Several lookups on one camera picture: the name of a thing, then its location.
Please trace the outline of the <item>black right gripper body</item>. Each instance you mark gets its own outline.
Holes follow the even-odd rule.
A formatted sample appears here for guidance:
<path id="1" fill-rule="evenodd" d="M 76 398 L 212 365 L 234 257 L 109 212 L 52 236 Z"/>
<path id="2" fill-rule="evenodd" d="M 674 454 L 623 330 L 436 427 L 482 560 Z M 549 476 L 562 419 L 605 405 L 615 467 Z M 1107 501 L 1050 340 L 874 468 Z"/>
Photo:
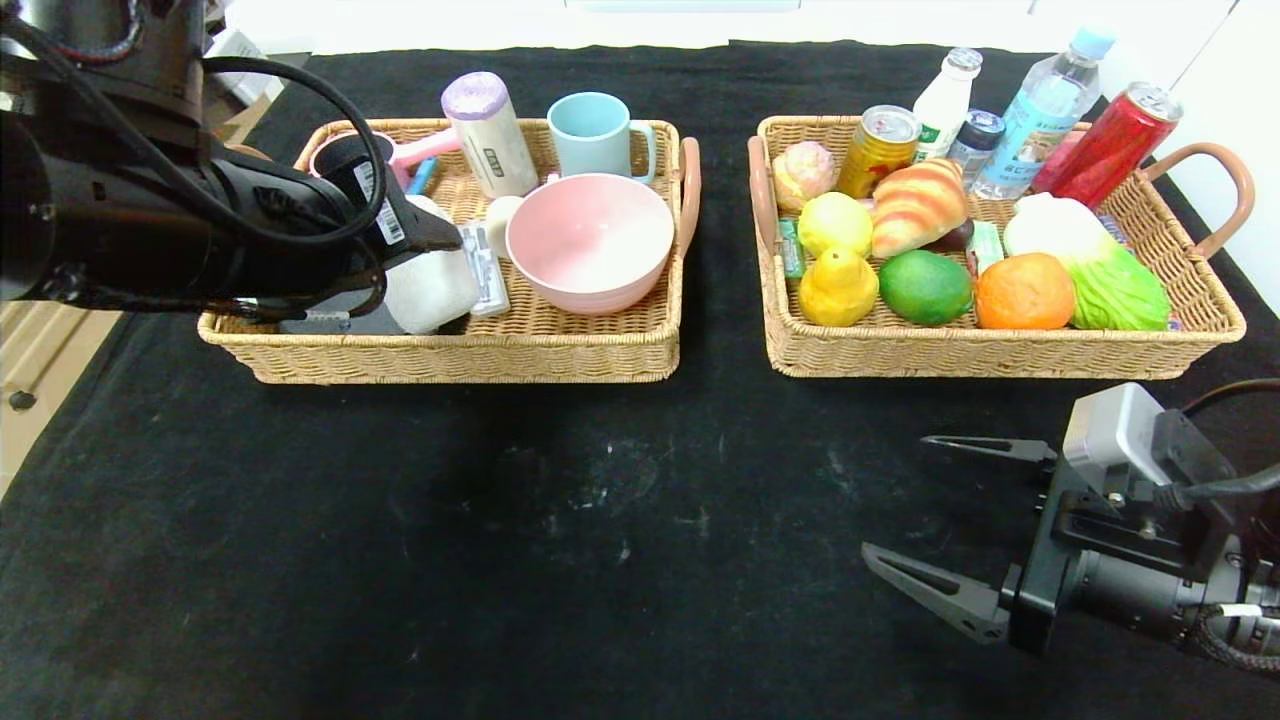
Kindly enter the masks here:
<path id="1" fill-rule="evenodd" d="M 1160 642 L 1188 628 L 1204 591 L 1207 516 L 1128 500 L 1112 506 L 1060 460 L 1019 577 L 1007 579 L 1009 642 L 1043 655 L 1057 620 L 1083 612 Z"/>

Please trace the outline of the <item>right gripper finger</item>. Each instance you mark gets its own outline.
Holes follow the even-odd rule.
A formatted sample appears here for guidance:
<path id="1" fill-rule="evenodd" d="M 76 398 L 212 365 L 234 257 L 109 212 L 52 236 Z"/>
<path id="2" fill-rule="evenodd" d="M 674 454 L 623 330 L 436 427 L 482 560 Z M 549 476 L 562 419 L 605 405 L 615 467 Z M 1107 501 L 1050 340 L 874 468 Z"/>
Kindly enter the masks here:
<path id="1" fill-rule="evenodd" d="M 1059 462 L 1057 452 L 1043 439 L 932 434 L 923 436 L 920 442 L 1034 464 L 1036 479 L 1042 486 L 1050 484 Z"/>
<path id="2" fill-rule="evenodd" d="M 878 544 L 863 543 L 861 557 L 879 579 L 979 644 L 997 644 L 1009 635 L 1009 610 L 992 585 L 910 559 Z"/>

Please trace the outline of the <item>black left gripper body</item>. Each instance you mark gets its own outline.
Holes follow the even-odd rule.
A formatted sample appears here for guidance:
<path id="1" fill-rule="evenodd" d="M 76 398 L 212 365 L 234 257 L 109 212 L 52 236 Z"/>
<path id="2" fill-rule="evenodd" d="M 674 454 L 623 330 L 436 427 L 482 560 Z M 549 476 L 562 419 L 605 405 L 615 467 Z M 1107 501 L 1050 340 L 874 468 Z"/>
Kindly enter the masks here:
<path id="1" fill-rule="evenodd" d="M 362 251 L 370 251 L 385 272 L 416 259 L 413 240 L 419 237 L 419 220 L 413 208 L 404 200 L 407 170 L 398 164 L 399 146 L 388 135 L 374 137 L 384 170 L 384 195 L 374 220 L 360 233 L 347 234 L 339 241 L 319 247 L 355 263 L 364 260 Z M 335 218 L 326 213 L 328 231 L 349 224 L 370 204 L 372 196 L 372 156 L 357 135 L 334 135 L 316 150 L 316 177 L 333 184 L 347 200 Z"/>

